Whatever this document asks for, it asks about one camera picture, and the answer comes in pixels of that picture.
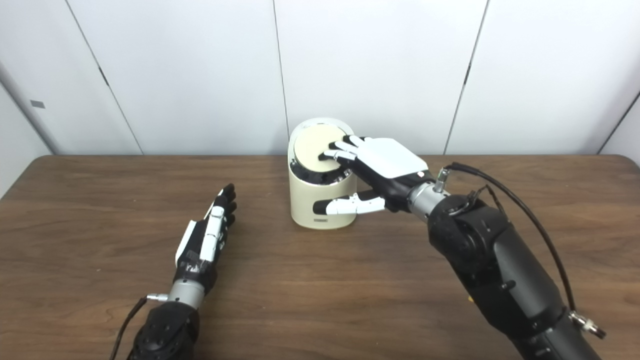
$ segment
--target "robotic arm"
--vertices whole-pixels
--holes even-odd
[[[345,136],[319,159],[350,168],[372,190],[316,202],[315,213],[383,208],[413,213],[427,223],[430,244],[451,264],[489,324],[505,334],[524,359],[600,360],[580,329],[600,338],[604,331],[565,306],[557,286],[501,207],[478,199],[479,191],[444,191],[448,168],[436,179],[424,161],[388,138]]]
[[[128,360],[192,360],[198,339],[198,308],[216,283],[216,263],[234,223],[236,192],[229,184],[218,193],[200,221],[190,221],[175,254],[176,271],[169,294],[149,294],[127,317],[111,354],[115,358],[122,332],[146,299],[162,305],[149,311],[138,331]]]

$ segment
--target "white robotic hand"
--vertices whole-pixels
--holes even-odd
[[[190,221],[175,253],[176,267],[188,263],[191,271],[201,270],[198,264],[215,263],[227,240],[227,231],[236,221],[233,212],[237,205],[236,188],[229,184],[218,196],[200,221]]]
[[[409,212],[408,196],[422,183],[435,182],[424,160],[389,138],[360,138],[347,135],[329,144],[318,156],[333,159],[351,169],[371,190],[351,197],[321,200],[314,213],[322,215],[369,213],[387,208],[392,212]]]

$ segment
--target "white wall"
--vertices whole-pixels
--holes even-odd
[[[441,154],[485,4],[276,0],[289,130],[335,117]]]
[[[447,154],[593,154],[640,90],[640,1],[491,0]]]
[[[50,152],[0,84],[0,197],[36,158]]]
[[[0,0],[0,80],[63,154],[284,153],[312,117],[423,154],[594,153],[640,91],[633,0],[491,0],[466,85],[485,0],[69,3]]]
[[[602,154],[624,155],[640,166],[640,101],[636,103],[613,133]]]
[[[140,154],[64,0],[0,0],[0,68],[58,153]]]
[[[285,152],[271,0],[69,3],[145,154]]]

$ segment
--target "metal connector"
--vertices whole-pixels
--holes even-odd
[[[147,294],[147,300],[166,302],[167,300],[169,300],[169,294],[156,294],[156,293]]]
[[[569,318],[573,320],[573,322],[584,332],[589,332],[600,339],[604,339],[607,336],[607,333],[599,328],[593,320],[586,318],[575,311],[569,312]]]
[[[433,191],[436,193],[442,193],[447,185],[447,178],[449,177],[449,169],[442,168],[438,173],[438,179],[433,187]]]

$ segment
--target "container lid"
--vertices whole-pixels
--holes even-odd
[[[314,172],[327,172],[340,167],[334,160],[318,160],[329,149],[329,143],[342,140],[345,132],[334,125],[318,124],[302,130],[295,139],[294,152],[300,165]]]

